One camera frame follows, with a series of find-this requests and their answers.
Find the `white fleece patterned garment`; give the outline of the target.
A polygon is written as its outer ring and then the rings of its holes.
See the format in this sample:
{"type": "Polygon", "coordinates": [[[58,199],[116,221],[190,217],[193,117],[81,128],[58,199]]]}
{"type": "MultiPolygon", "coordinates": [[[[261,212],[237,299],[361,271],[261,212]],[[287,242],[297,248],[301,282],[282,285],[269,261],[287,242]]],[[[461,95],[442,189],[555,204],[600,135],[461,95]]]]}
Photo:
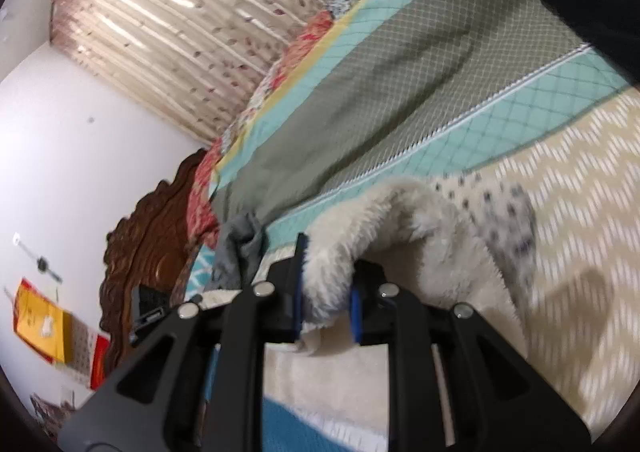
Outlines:
{"type": "Polygon", "coordinates": [[[535,229],[535,210],[519,183],[464,176],[385,179],[309,225],[304,320],[328,327],[344,313],[356,261],[367,258],[428,305],[470,304],[526,354],[535,229]]]}

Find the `carved wooden headboard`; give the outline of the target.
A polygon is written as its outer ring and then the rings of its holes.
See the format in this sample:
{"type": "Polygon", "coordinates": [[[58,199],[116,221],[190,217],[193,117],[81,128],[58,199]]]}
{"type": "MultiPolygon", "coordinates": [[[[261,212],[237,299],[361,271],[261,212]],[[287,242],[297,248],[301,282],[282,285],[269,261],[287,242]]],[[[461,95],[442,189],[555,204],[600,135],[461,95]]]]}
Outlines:
{"type": "Polygon", "coordinates": [[[144,284],[170,294],[190,256],[186,207],[205,154],[201,149],[186,157],[174,179],[160,181],[106,236],[105,277],[99,289],[100,329],[110,336],[102,359],[104,374],[115,370],[132,351],[132,290],[144,284]]]}

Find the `grey garment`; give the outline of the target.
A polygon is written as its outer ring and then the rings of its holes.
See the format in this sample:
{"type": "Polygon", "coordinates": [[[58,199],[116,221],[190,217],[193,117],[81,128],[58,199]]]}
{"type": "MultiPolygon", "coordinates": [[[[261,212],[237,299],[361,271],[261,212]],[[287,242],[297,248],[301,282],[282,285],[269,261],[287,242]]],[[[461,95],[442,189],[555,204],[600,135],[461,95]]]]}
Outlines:
{"type": "Polygon", "coordinates": [[[242,290],[255,278],[265,253],[265,228],[253,212],[242,212],[220,229],[213,276],[206,290],[242,290]]]}

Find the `red floral pillow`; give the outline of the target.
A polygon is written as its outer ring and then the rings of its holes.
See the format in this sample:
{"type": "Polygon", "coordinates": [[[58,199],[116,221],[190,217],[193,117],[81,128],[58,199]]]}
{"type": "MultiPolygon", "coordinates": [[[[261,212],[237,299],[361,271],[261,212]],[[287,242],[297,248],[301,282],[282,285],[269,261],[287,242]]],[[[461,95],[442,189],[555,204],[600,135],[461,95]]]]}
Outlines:
{"type": "Polygon", "coordinates": [[[212,208],[212,195],[218,188],[218,162],[231,149],[245,125],[262,110],[265,100],[285,81],[334,25],[334,18],[328,10],[315,14],[306,27],[287,49],[284,55],[271,67],[259,83],[248,104],[217,138],[206,156],[198,165],[194,182],[186,205],[186,235],[190,249],[201,244],[213,249],[217,244],[218,220],[212,208]]]}

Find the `patterned blue teal bedsheet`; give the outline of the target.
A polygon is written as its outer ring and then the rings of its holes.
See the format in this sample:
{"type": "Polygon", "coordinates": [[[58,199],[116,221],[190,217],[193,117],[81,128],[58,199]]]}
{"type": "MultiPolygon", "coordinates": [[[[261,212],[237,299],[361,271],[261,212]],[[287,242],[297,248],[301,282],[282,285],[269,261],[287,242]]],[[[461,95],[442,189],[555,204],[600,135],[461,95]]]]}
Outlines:
{"type": "Polygon", "coordinates": [[[541,0],[362,0],[219,161],[218,223],[270,250],[389,178],[519,183],[533,365],[596,441],[639,413],[639,83],[541,0]]]}

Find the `beige floral curtain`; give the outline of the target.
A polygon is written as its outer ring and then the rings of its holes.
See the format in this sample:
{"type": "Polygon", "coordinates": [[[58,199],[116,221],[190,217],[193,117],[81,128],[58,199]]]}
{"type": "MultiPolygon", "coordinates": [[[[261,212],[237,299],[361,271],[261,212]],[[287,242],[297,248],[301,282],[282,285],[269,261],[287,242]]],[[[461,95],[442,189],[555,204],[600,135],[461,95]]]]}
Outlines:
{"type": "Polygon", "coordinates": [[[53,0],[51,43],[211,142],[329,0],[53,0]]]}

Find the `yellow red wall calendar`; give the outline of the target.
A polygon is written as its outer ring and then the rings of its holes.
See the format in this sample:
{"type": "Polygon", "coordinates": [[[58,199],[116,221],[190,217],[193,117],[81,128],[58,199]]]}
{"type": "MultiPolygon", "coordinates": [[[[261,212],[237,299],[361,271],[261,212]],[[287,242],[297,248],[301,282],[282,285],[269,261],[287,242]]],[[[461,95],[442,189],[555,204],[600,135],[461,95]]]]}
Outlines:
{"type": "Polygon", "coordinates": [[[23,279],[13,297],[14,334],[76,383],[98,389],[110,340],[42,295],[23,279]]]}

